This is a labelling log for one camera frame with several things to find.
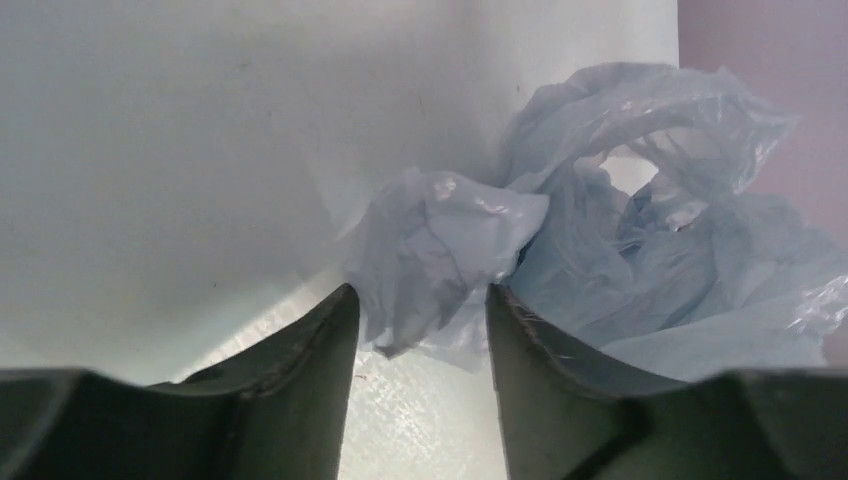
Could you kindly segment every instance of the plastic bag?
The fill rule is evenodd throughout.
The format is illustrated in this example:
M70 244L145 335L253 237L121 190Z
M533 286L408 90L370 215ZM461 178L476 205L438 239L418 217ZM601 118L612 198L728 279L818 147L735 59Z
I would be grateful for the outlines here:
M361 344L392 357L431 335L426 351L437 358L485 352L480 292L485 299L485 287L512 272L547 209L544 195L404 172L371 201L347 256L365 316Z
M828 282L848 258L784 201L742 193L793 124L725 70L608 64L539 89L505 144L508 188L550 208L510 287L562 330L675 378L821 364L842 313L793 312L804 291L843 288ZM658 173L629 198L601 168L610 157Z

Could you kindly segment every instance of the white floor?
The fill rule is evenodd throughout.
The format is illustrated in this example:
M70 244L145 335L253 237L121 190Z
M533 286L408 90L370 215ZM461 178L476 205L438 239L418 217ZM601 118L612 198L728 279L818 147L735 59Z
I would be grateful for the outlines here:
M386 179L496 182L534 89L613 60L676 63L676 2L2 2L0 364L234 353L338 284ZM356 374L340 478L505 478L488 370Z

